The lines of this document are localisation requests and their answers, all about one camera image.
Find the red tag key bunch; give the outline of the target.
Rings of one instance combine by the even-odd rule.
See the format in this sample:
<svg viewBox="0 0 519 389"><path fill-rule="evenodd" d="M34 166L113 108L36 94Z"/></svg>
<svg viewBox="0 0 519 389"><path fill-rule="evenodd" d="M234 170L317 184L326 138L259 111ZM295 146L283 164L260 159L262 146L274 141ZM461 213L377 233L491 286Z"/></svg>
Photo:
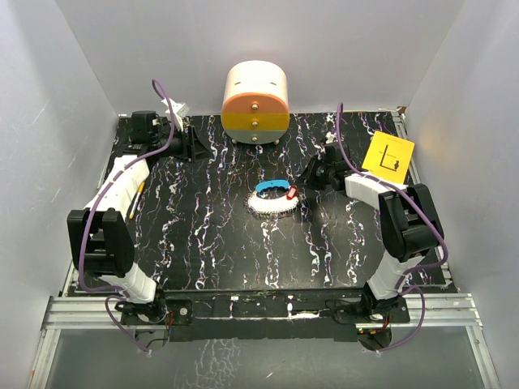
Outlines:
<svg viewBox="0 0 519 389"><path fill-rule="evenodd" d="M297 187L291 186L286 193L286 198L288 200L292 200L297 196L297 193L298 193Z"/></svg>

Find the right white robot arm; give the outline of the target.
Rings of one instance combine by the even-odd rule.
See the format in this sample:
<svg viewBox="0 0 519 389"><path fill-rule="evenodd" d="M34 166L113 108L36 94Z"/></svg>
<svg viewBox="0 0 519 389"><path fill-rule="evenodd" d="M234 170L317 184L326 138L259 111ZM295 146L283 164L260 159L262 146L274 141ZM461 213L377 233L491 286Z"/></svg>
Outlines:
<svg viewBox="0 0 519 389"><path fill-rule="evenodd" d="M378 322L396 305L407 275L444 243L444 232L426 185L395 184L358 171L344 159L344 146L338 142L324 145L321 155L310 159L296 184L310 190L331 186L379 212L383 257L366 281L358 303L367 319Z"/></svg>

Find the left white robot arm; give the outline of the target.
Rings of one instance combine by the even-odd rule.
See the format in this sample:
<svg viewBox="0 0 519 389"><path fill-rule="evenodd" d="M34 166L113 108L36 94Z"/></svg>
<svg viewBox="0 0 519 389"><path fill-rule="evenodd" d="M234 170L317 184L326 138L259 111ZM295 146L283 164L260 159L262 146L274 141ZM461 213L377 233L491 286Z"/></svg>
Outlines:
<svg viewBox="0 0 519 389"><path fill-rule="evenodd" d="M135 111L121 118L122 136L109 160L109 173L97 195L82 209L69 213L66 223L75 269L80 278L104 281L88 293L116 292L123 300L139 305L150 323L167 314L165 300L155 296L156 282L135 262L135 247L127 217L148 178L152 164L162 157L195 162L208 157L208 149L183 122L185 109L176 105L164 116L155 111Z"/></svg>

